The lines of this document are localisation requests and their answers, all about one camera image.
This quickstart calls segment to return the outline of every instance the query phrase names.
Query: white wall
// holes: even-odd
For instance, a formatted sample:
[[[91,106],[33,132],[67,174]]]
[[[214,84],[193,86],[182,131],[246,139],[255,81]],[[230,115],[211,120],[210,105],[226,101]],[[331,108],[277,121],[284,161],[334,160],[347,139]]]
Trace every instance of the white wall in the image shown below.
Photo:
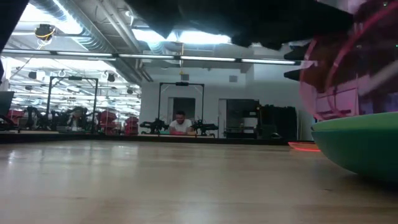
[[[192,68],[184,72],[190,74],[191,83],[205,84],[205,114],[207,123],[218,122],[219,99],[258,99],[262,105],[293,106],[297,108],[299,121],[302,123],[303,140],[310,140],[310,126],[312,116],[303,107],[299,95],[299,82],[283,77],[284,72],[299,67],[281,65],[254,65],[247,74],[232,69],[201,69]],[[179,82],[178,69],[153,69],[151,76],[158,82]],[[229,75],[238,75],[238,83],[229,83]],[[142,85],[141,121],[153,121],[157,118],[159,83],[145,83]],[[193,87],[170,86],[162,93],[160,117],[167,117],[167,102],[170,97],[188,97],[196,99],[196,116],[201,116],[201,94]]]

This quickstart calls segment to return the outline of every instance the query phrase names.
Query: ceiling light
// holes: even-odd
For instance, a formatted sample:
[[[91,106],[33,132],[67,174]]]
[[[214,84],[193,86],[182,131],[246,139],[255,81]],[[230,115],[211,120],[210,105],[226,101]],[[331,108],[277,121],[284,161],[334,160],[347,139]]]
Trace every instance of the ceiling light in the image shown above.
[[[107,53],[91,53],[91,52],[57,52],[59,55],[66,56],[86,56],[86,57],[112,57],[112,54]]]
[[[2,54],[34,54],[34,55],[50,55],[48,50],[19,50],[19,49],[4,49]]]
[[[242,59],[243,63],[263,63],[271,65],[295,65],[296,62],[288,60],[267,60],[267,59]]]
[[[186,44],[228,44],[231,39],[226,35],[189,30],[182,32],[179,41]]]
[[[34,32],[12,32],[11,35],[35,35]]]
[[[114,62],[116,61],[116,58],[98,58],[98,57],[89,57],[87,60],[105,60],[109,62]]]
[[[141,58],[141,59],[174,59],[172,55],[138,55],[138,54],[120,54],[124,58]]]
[[[181,56],[182,60],[204,60],[214,62],[234,62],[235,58],[218,58],[218,57],[195,57],[195,56]]]
[[[81,86],[80,88],[94,88],[94,87],[92,87],[92,86]],[[115,90],[115,89],[117,89],[115,86],[99,86],[98,88],[99,89],[103,89],[103,90],[106,90],[106,89]]]
[[[167,39],[164,39],[161,35],[153,30],[133,29],[132,32],[137,40],[145,42],[177,41],[177,36],[174,32],[172,32]]]

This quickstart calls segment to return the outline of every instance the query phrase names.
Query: green base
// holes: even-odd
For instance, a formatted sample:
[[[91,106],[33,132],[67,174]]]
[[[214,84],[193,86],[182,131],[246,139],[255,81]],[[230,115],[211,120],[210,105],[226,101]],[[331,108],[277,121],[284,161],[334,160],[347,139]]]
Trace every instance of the green base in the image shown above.
[[[331,161],[359,175],[398,182],[398,130],[314,131]]]

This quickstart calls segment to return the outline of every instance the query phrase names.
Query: black frame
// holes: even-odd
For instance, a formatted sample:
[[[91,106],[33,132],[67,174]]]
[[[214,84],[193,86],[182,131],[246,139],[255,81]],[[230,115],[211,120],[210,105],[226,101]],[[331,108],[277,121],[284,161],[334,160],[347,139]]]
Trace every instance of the black frame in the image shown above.
[[[159,102],[157,105],[157,119],[160,119],[160,97],[162,96],[162,85],[175,85],[175,86],[190,86],[190,85],[198,85],[203,88],[201,93],[201,120],[203,120],[203,109],[205,105],[205,84],[200,83],[159,83]]]
[[[52,85],[52,80],[56,78],[58,79],[58,82],[56,82],[54,84],[54,86]],[[50,77],[50,85],[49,85],[49,96],[47,98],[47,108],[45,110],[45,116],[48,119],[49,118],[49,114],[50,114],[50,100],[51,100],[51,89],[55,86],[57,86],[57,84],[66,79],[66,77]],[[91,133],[94,134],[95,131],[95,108],[97,105],[97,92],[98,92],[98,79],[97,78],[82,78],[82,77],[68,77],[67,79],[69,80],[74,80],[74,81],[81,81],[81,80],[94,80],[95,81],[95,94],[94,94],[94,107],[93,107],[93,119],[91,120]]]

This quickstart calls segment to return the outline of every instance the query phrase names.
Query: dark object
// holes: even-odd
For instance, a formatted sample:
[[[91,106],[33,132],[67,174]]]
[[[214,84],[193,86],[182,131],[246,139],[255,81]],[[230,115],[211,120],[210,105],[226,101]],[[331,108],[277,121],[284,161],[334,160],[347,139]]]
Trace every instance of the dark object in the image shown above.
[[[186,83],[184,82],[177,82],[177,83],[159,83],[159,101],[158,101],[158,105],[157,105],[157,119],[160,119],[160,100],[161,100],[161,96],[162,96],[162,85],[176,85],[176,86],[189,86],[189,85],[198,85],[201,86],[203,88],[203,91],[201,93],[201,120],[203,120],[203,105],[205,104],[205,84],[197,84],[197,83],[188,83],[188,85],[186,85]]]
[[[259,108],[261,126],[259,135],[264,139],[297,140],[297,114],[294,107],[265,105]]]
[[[314,131],[312,136],[327,158],[364,177],[398,182],[398,151],[391,141],[396,129]]]
[[[189,83],[187,83],[187,82],[176,82],[175,85],[176,86],[189,86]]]
[[[82,80],[83,80],[83,77],[70,76],[70,77],[68,77],[68,80],[72,80],[72,81],[82,81]]]
[[[133,90],[132,88],[128,88],[128,89],[127,89],[127,93],[128,93],[128,94],[133,94],[133,93],[134,93],[134,90]]]
[[[0,124],[2,130],[10,130],[15,126],[14,122],[7,118],[13,97],[13,91],[0,91],[0,119],[4,121],[3,124]]]
[[[284,73],[284,77],[299,82],[300,81],[300,74],[301,74],[301,69],[298,69],[298,70],[285,72]]]
[[[0,91],[0,115],[7,116],[14,93],[13,91]]]
[[[307,52],[311,43],[304,46],[296,46],[293,51],[284,55],[285,60],[304,60],[305,53]]]
[[[29,72],[28,77],[31,79],[36,79],[37,78],[37,72]]]
[[[177,114],[177,115],[185,116],[185,112],[184,112],[184,111],[177,111],[176,114]]]
[[[32,90],[33,90],[33,87],[32,87],[32,86],[25,86],[25,90],[27,90],[27,91],[32,91]]]
[[[28,2],[29,0],[1,1],[0,21],[4,22],[1,24],[0,51],[2,51],[6,45]]]
[[[182,24],[227,35],[243,47],[259,42],[279,50],[283,43],[346,32],[353,25],[353,15],[314,0],[125,1],[164,38]]]
[[[39,27],[35,30],[35,36],[40,40],[51,40],[53,37],[53,33],[55,28],[50,24],[40,24]]]
[[[43,116],[37,108],[33,106],[28,106],[26,108],[28,119],[26,121],[25,127],[29,130],[43,130],[43,131],[50,131],[51,124],[46,116]],[[33,112],[37,117],[37,122],[35,123],[33,119]]]
[[[207,136],[207,131],[217,131],[218,127],[215,124],[203,124],[203,120],[197,120],[193,122],[191,126],[195,132],[198,134],[198,130],[200,130],[201,136]]]
[[[154,122],[144,121],[139,126],[142,128],[149,128],[150,129],[149,134],[160,134],[160,131],[162,129],[167,130],[169,128],[169,126],[167,124],[165,124],[164,121],[162,121],[161,119],[157,119],[157,118],[155,119]]]
[[[1,83],[2,83],[2,76],[4,75],[4,68],[2,67],[2,62],[1,62],[1,60],[0,60],[0,86],[1,86]]]
[[[114,78],[114,74],[113,74],[113,73],[108,74],[108,81],[109,81],[109,82],[114,82],[114,81],[115,81],[115,78]]]

